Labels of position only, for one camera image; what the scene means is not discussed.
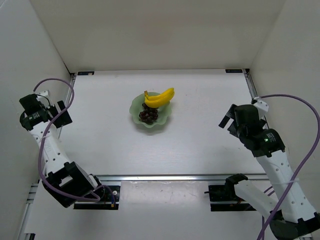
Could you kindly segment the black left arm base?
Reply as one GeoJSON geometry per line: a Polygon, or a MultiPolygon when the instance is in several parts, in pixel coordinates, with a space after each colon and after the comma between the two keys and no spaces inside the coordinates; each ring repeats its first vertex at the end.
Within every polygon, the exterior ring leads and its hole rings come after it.
{"type": "Polygon", "coordinates": [[[121,183],[120,182],[103,182],[102,187],[94,193],[100,197],[98,202],[75,202],[74,210],[108,210],[116,211],[120,205],[121,183]]]}

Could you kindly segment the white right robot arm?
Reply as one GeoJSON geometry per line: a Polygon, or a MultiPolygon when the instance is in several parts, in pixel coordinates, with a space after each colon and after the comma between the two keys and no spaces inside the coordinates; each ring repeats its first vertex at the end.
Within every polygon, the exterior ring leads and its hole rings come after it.
{"type": "Polygon", "coordinates": [[[225,180],[232,195],[248,202],[264,218],[278,240],[295,240],[320,228],[320,214],[310,204],[299,183],[292,179],[285,145],[279,133],[265,128],[263,120],[269,106],[263,101],[254,104],[232,104],[219,124],[224,128],[233,120],[228,132],[252,152],[265,171],[277,198],[275,201],[255,187],[242,173],[225,180]]]}

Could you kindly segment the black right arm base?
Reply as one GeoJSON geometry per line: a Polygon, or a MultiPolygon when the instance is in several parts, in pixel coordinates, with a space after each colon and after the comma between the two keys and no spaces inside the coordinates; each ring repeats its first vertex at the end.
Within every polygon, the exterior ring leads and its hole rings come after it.
{"type": "Polygon", "coordinates": [[[209,196],[211,212],[252,212],[250,204],[227,190],[225,185],[209,185],[204,192],[209,196]]]}

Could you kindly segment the yellow fake banana bunch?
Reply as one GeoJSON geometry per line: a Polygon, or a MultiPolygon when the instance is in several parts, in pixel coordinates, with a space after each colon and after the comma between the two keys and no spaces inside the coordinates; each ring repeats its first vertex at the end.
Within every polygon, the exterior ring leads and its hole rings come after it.
{"type": "Polygon", "coordinates": [[[168,88],[166,91],[164,91],[161,94],[151,96],[149,93],[145,90],[144,91],[144,103],[153,109],[159,108],[167,103],[169,103],[172,98],[175,95],[175,89],[168,88]]]}

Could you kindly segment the dark red fake grapes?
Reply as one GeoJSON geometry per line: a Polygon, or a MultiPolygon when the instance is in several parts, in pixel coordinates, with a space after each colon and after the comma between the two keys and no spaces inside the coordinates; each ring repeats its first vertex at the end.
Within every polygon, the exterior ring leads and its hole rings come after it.
{"type": "Polygon", "coordinates": [[[143,110],[139,113],[139,120],[146,124],[152,124],[158,119],[158,109],[151,108],[147,106],[145,103],[142,105],[143,110]]]}

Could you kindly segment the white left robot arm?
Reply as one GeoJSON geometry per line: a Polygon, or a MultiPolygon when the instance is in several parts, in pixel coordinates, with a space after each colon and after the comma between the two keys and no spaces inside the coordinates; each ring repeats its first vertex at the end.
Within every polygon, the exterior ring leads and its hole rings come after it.
{"type": "Polygon", "coordinates": [[[58,129],[73,122],[64,102],[52,105],[49,93],[44,91],[29,94],[19,103],[24,109],[19,121],[39,145],[38,169],[45,172],[44,188],[65,208],[79,200],[98,201],[99,179],[71,161],[59,141],[58,129]]]}

